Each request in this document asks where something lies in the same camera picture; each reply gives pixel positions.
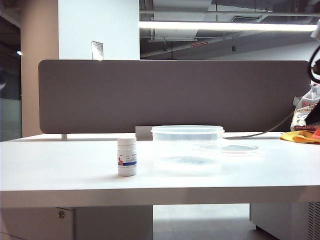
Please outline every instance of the wall outlet plate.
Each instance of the wall outlet plate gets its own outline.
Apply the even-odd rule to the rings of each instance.
[[[104,59],[104,44],[102,42],[91,42],[92,60]]]

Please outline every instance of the transparent lid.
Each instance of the transparent lid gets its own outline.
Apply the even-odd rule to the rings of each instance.
[[[180,134],[180,135],[198,135],[198,134],[221,134],[225,130],[222,126],[213,125],[164,125],[154,126],[151,132],[154,134]]]

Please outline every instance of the red label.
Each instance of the red label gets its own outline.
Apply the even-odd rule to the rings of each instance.
[[[310,108],[314,108],[317,105],[317,103],[316,102],[303,101],[301,105],[302,105],[303,108],[307,107],[307,106],[309,106]]]
[[[192,48],[193,48],[193,47],[198,47],[198,46],[205,45],[205,44],[208,44],[208,42],[205,41],[205,42],[201,42],[201,43],[192,44],[191,47],[192,47]]]
[[[294,126],[294,129],[295,130],[311,130],[311,131],[315,131],[315,127],[314,126],[307,126],[307,125],[304,125],[304,126]]]

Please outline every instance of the fluorescent light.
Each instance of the fluorescent light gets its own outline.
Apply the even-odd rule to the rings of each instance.
[[[194,22],[194,21],[140,21],[141,29],[185,29],[215,31],[283,31],[312,32],[317,25],[308,24],[267,24],[267,23],[235,23],[235,22]]]

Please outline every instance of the desk surface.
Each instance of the desk surface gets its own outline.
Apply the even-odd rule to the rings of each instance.
[[[152,141],[139,141],[138,173],[121,177],[115,140],[57,137],[0,144],[1,207],[320,201],[319,145],[276,138],[229,140],[256,146],[259,153],[221,157],[210,174],[197,175],[158,169]]]

